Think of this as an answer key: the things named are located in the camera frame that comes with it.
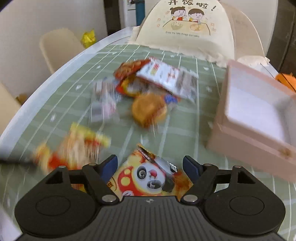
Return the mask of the yellow red cartoon snack packet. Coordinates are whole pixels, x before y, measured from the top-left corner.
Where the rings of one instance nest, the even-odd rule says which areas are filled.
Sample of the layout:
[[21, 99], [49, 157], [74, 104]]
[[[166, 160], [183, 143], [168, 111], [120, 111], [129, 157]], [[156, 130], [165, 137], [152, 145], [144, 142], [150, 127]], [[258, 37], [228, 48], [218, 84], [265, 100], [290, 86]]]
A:
[[87, 164], [98, 163], [100, 152], [110, 145], [110, 137], [73, 123], [57, 150], [52, 151], [46, 142], [37, 147], [34, 153], [35, 163], [45, 174], [59, 166], [79, 170]]

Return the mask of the panda snack packet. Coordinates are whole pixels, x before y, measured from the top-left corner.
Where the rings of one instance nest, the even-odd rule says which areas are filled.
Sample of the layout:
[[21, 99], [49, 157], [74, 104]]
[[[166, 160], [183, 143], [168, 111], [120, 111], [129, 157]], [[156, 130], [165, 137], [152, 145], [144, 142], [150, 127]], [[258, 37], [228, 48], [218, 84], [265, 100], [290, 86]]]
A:
[[180, 199], [192, 185], [182, 169], [141, 144], [107, 183], [119, 199], [124, 196], [175, 196]]

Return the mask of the clear grey snack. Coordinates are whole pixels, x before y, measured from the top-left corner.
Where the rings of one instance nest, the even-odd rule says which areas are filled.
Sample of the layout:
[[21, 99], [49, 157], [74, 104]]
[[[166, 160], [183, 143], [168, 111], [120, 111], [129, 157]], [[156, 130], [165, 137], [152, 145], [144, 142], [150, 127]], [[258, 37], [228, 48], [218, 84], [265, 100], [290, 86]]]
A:
[[110, 120], [117, 112], [118, 94], [113, 78], [102, 78], [95, 81], [90, 106], [90, 123]]

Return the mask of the red white snack packet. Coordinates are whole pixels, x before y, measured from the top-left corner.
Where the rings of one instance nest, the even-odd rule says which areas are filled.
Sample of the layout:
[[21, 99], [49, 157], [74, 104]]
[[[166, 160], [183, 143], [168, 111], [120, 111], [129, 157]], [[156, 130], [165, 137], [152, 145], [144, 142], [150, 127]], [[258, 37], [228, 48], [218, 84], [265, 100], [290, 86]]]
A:
[[198, 75], [169, 65], [154, 57], [136, 73], [124, 80], [118, 80], [116, 91], [129, 97], [144, 93], [161, 94], [163, 91], [179, 98], [195, 102], [197, 98]]

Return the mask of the red quail egg packet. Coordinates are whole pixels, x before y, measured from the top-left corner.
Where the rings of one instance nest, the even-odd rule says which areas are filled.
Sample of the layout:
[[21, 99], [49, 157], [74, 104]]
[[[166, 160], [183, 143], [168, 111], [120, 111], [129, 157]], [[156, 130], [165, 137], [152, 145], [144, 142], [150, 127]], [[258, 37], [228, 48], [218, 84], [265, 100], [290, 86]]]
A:
[[113, 75], [117, 80], [124, 80], [129, 75], [136, 73], [149, 62], [149, 59], [124, 62], [114, 71]]

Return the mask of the green grid tablecloth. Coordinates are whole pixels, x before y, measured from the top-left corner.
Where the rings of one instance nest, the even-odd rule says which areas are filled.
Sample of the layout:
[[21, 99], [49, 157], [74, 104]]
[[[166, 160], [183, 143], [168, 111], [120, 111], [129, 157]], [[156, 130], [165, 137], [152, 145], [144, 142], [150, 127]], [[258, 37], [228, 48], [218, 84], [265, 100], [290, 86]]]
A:
[[158, 125], [155, 132], [137, 126], [130, 115], [132, 100], [124, 97], [117, 110], [118, 117], [106, 124], [92, 127], [102, 130], [111, 138], [111, 146], [101, 152], [102, 157], [115, 154], [123, 163], [137, 143], [143, 143], [164, 159], [180, 164], [182, 157], [192, 155], [204, 163], [210, 161], [222, 169], [237, 164], [236, 160], [215, 154], [205, 144], [212, 129], [225, 69], [207, 61], [137, 45], [109, 45], [87, 58], [78, 70], [63, 78], [57, 90], [33, 115], [29, 124], [21, 130], [13, 153], [31, 154], [40, 142], [56, 149], [62, 138], [76, 121], [88, 125], [93, 84], [109, 77], [124, 61], [155, 57], [173, 66], [197, 73], [199, 100], [196, 104], [182, 100], [173, 108], [168, 119]]

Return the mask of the near beige chair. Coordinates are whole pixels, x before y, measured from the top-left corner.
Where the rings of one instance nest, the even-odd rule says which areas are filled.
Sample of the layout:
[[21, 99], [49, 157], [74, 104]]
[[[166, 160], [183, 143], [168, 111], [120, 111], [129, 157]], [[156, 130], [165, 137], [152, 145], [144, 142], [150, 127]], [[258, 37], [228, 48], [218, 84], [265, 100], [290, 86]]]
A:
[[20, 109], [21, 105], [13, 98], [4, 85], [0, 84], [0, 134]]

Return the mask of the beige chair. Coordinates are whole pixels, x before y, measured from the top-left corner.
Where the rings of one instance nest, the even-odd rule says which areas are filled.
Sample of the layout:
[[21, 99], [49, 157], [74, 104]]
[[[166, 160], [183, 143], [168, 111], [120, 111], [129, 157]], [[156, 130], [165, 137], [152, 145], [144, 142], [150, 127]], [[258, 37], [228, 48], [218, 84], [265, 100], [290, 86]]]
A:
[[85, 50], [74, 33], [67, 28], [45, 33], [40, 38], [39, 47], [51, 74]]
[[20, 109], [21, 105], [13, 98], [4, 85], [0, 84], [0, 134]]

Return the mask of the pink storage box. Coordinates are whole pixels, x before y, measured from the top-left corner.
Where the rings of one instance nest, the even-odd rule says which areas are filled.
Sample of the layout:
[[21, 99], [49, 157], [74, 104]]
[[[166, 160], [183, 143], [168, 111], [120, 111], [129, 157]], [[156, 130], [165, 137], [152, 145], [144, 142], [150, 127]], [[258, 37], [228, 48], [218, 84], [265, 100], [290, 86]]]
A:
[[207, 148], [295, 182], [295, 93], [229, 61]]

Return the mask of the round pastry in wrapper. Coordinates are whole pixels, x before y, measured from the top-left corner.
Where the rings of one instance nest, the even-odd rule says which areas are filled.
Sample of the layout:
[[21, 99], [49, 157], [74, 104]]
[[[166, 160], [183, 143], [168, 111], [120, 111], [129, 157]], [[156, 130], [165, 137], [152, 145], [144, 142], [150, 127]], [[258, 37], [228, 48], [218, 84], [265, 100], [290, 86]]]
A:
[[167, 112], [167, 105], [162, 95], [142, 94], [132, 103], [132, 117], [142, 128], [149, 128], [164, 120]]

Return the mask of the orange box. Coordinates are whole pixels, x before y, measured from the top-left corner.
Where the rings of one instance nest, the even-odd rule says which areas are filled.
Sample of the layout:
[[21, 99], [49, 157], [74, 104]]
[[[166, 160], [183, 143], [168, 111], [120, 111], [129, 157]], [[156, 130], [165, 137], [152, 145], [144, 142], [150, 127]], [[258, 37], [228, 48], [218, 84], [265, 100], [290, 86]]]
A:
[[285, 85], [293, 92], [296, 92], [296, 78], [293, 76], [292, 73], [290, 74], [279, 73], [278, 75], [276, 75], [275, 80]]

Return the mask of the yellow plastic bag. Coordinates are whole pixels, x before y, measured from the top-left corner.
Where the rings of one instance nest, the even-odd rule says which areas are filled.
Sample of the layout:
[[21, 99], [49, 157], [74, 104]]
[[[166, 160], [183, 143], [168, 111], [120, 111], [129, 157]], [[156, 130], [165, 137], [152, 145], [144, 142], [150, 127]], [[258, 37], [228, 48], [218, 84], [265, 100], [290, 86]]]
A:
[[85, 49], [96, 43], [95, 31], [92, 29], [91, 31], [85, 32], [81, 37], [81, 44]]

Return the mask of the cream cartoon chair cover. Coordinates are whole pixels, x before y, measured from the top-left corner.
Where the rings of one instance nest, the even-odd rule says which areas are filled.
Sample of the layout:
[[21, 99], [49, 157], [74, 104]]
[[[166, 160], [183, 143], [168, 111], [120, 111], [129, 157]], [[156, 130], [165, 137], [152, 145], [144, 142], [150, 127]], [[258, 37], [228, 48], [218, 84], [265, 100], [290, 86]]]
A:
[[130, 44], [194, 56], [225, 67], [235, 58], [231, 24], [218, 1], [159, 1]]

